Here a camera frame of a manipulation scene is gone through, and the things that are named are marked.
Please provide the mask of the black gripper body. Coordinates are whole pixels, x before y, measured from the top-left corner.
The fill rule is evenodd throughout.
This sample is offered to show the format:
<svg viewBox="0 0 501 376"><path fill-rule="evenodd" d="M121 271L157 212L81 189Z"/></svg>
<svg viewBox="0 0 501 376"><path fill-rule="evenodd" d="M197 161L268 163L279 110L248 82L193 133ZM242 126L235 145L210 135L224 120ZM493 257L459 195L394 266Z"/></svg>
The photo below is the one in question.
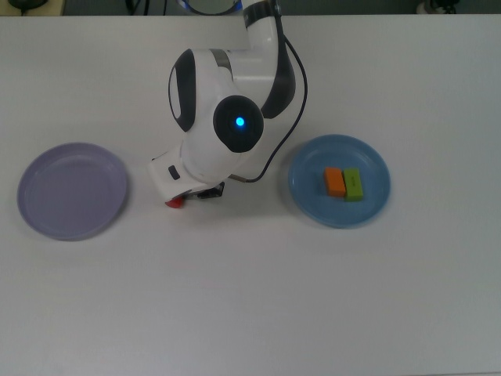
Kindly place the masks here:
<svg viewBox="0 0 501 376"><path fill-rule="evenodd" d="M221 182L217 186L200 191L199 193L196 194L196 197L201 200L218 198L223 195L224 189L225 189L225 183Z"/></svg>

